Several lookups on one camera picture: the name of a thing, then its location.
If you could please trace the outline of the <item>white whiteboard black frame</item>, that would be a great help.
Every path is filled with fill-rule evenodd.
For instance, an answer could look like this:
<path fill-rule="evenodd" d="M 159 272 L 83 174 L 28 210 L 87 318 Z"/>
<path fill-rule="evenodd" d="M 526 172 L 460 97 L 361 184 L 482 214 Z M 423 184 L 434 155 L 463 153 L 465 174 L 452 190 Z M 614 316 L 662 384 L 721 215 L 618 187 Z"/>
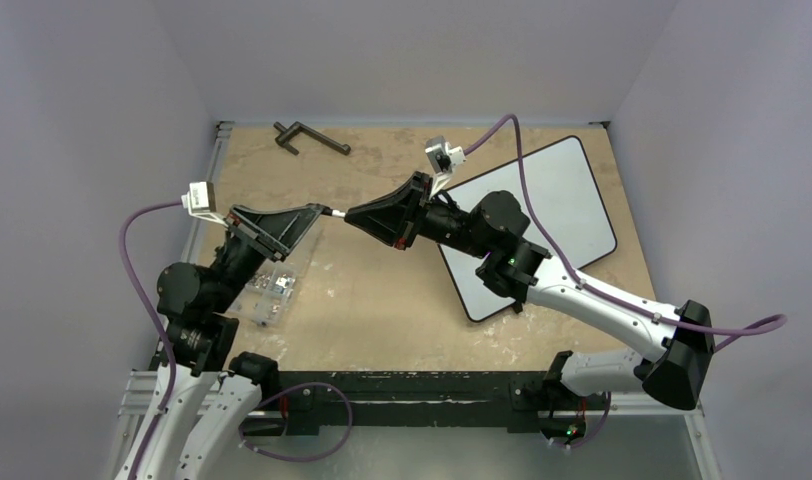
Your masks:
<path fill-rule="evenodd" d="M 578 137 L 534 150 L 523 156 L 523 163 L 536 216 L 574 268 L 615 251 L 614 228 Z M 512 299 L 491 293 L 475 275 L 479 259 L 444 245 L 439 251 L 469 321 L 482 322 L 513 305 Z"/>

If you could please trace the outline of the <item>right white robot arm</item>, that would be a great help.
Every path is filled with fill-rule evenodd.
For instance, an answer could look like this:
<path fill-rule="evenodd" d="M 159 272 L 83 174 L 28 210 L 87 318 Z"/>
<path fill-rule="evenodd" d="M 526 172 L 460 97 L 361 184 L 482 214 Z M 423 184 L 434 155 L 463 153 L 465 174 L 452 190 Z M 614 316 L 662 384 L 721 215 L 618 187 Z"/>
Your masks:
<path fill-rule="evenodd" d="M 567 267 L 526 239 L 530 220 L 509 191 L 492 191 L 465 211 L 436 199 L 432 184 L 415 172 L 395 191 L 348 209 L 344 220 L 398 250 L 421 236 L 479 258 L 475 275 L 493 294 L 561 312 L 625 345 L 615 354 L 559 355 L 543 381 L 551 404 L 640 390 L 671 408 L 697 407 L 715 350 L 705 305 L 647 300 Z"/>

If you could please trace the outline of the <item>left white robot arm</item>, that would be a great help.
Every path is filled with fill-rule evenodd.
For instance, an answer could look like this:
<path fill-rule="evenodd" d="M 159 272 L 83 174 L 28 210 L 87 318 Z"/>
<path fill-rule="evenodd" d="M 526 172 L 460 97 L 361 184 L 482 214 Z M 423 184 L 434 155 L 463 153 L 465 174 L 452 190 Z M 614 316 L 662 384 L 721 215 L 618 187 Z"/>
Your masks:
<path fill-rule="evenodd" d="M 224 242 L 208 266 L 176 262 L 157 279 L 155 317 L 163 354 L 151 403 L 120 479 L 198 479 L 254 408 L 279 399 L 276 361 L 228 354 L 239 322 L 226 312 L 266 262 L 281 262 L 322 215 L 320 204 L 263 212 L 234 205 L 225 216 L 189 211 L 218 224 Z"/>

